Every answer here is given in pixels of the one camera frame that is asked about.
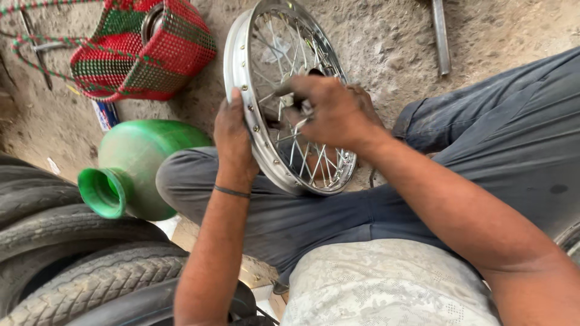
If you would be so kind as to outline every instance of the dusty floor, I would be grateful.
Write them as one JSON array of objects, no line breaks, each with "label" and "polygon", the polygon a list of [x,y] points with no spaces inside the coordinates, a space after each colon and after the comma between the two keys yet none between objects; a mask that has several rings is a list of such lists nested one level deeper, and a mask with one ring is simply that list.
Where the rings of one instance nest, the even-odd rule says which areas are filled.
[{"label": "dusty floor", "polygon": [[[580,45],[580,0],[447,0],[445,13],[454,70],[437,75],[434,31],[428,1],[300,0],[326,30],[351,82],[371,94],[387,126],[414,100],[435,96],[481,81],[521,64]],[[127,100],[118,103],[122,121],[177,119],[211,134],[212,107],[224,97],[222,50],[231,23],[256,0],[192,0],[218,45],[217,58],[185,90],[167,103]],[[100,14],[100,4],[39,10],[32,19],[42,34],[88,35]],[[0,22],[4,30],[22,31],[18,16]],[[0,41],[0,52],[16,81],[7,85],[20,109],[12,124],[0,129],[7,152],[49,169],[50,157],[62,176],[75,180],[86,166],[97,163],[103,136],[92,106],[65,83],[52,78],[46,89],[42,75],[19,62]],[[69,50],[47,56],[48,66],[67,71]],[[368,187],[362,169],[351,190]],[[191,246],[195,227],[182,223],[176,237]]]}]

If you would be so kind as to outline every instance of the wrist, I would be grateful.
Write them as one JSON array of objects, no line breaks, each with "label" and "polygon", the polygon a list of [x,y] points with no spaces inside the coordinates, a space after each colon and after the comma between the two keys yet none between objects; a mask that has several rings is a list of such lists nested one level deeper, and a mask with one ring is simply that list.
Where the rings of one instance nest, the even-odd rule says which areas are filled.
[{"label": "wrist", "polygon": [[391,130],[373,125],[360,134],[352,151],[360,158],[371,162],[380,148],[392,142],[397,142],[397,140],[391,135]]},{"label": "wrist", "polygon": [[218,168],[216,185],[218,187],[249,194],[252,192],[253,178],[249,178],[246,171],[239,169]]}]

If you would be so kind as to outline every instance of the woven basket handle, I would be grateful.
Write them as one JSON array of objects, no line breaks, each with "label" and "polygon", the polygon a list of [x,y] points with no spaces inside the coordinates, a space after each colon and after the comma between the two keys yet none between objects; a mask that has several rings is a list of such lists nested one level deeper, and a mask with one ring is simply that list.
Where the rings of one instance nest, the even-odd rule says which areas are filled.
[{"label": "woven basket handle", "polygon": [[[4,16],[8,16],[11,15],[14,12],[19,12],[19,11],[28,11],[30,9],[36,9],[40,6],[43,6],[45,8],[48,8],[49,6],[56,6],[56,5],[73,5],[76,3],[87,3],[87,2],[101,2],[104,0],[52,0],[52,1],[34,1],[34,2],[30,2],[30,3],[24,3],[24,4],[17,4],[17,5],[10,5],[10,6],[6,6],[6,7],[0,7],[0,19]],[[6,33],[2,30],[0,30],[0,34],[7,36],[7,37],[11,37],[11,38],[16,38],[18,36],[18,34],[10,34],[10,33]]]},{"label": "woven basket handle", "polygon": [[[26,11],[29,9],[35,9],[39,6],[48,7],[48,6],[54,6],[54,5],[72,5],[72,4],[76,4],[76,3],[100,2],[100,1],[102,1],[102,0],[52,0],[52,1],[43,1],[43,2],[32,2],[32,3],[27,3],[24,5],[12,5],[12,6],[8,6],[8,7],[0,8],[0,19],[6,15],[12,14],[13,12],[20,11],[20,10]],[[29,67],[32,67],[32,68],[39,70],[39,71],[42,71],[45,74],[49,74],[51,76],[60,77],[64,81],[75,82],[75,83],[81,84],[85,87],[89,86],[89,87],[94,88],[94,89],[104,90],[104,91],[111,92],[111,93],[119,93],[122,95],[132,95],[132,94],[138,94],[139,92],[119,91],[118,89],[115,89],[115,88],[112,88],[109,86],[103,86],[103,85],[98,85],[98,84],[94,84],[91,82],[86,82],[86,81],[83,81],[79,78],[73,77],[71,75],[65,75],[65,74],[61,74],[61,73],[58,73],[58,72],[53,71],[53,70],[48,70],[46,68],[39,67],[38,65],[30,62],[30,60],[26,59],[22,55],[22,53],[20,53],[20,47],[24,44],[31,43],[32,41],[34,41],[34,42],[62,42],[68,46],[80,46],[82,48],[91,48],[93,50],[100,50],[100,51],[112,53],[115,55],[129,57],[129,58],[134,59],[134,60],[146,61],[146,62],[151,63],[151,64],[156,65],[156,66],[162,65],[161,61],[156,60],[156,59],[152,59],[148,56],[139,56],[139,55],[136,55],[134,53],[127,53],[127,52],[123,52],[120,50],[105,48],[103,46],[94,44],[90,41],[89,38],[86,38],[86,37],[68,38],[68,37],[50,37],[50,36],[46,36],[46,35],[21,35],[21,34],[12,35],[12,34],[5,33],[3,31],[0,31],[0,34],[7,35],[9,37],[14,38],[14,41],[13,41],[12,47],[11,47],[12,53],[14,53],[16,55],[16,57],[18,57],[18,59],[25,62]],[[96,96],[91,96],[91,95],[87,94],[86,92],[83,92],[83,93],[88,98],[93,99],[93,100],[97,100],[97,101],[101,101],[101,102],[109,102],[110,101],[109,98],[111,97],[111,96],[96,97]]]}]

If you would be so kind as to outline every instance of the green plastic pot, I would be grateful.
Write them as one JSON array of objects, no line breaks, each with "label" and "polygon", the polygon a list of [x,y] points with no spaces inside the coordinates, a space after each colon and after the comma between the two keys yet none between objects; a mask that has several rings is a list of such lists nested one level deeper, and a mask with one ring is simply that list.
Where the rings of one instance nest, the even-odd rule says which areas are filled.
[{"label": "green plastic pot", "polygon": [[191,147],[211,146],[199,129],[171,120],[136,120],[113,127],[99,147],[99,167],[78,175],[85,203],[108,219],[125,212],[160,221],[176,212],[159,195],[155,176],[171,154]]}]

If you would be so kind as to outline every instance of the gray pants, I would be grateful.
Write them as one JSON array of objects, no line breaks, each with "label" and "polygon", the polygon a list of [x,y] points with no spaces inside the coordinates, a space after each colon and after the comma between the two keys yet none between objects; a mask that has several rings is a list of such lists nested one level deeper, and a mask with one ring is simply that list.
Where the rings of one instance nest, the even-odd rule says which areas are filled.
[{"label": "gray pants", "polygon": [[[393,135],[477,183],[552,238],[580,221],[580,48],[403,109]],[[163,199],[201,224],[218,169],[213,147],[168,158]],[[259,175],[244,253],[276,267],[279,282],[322,245],[400,238],[446,250],[388,184],[332,197],[295,197]]]}]

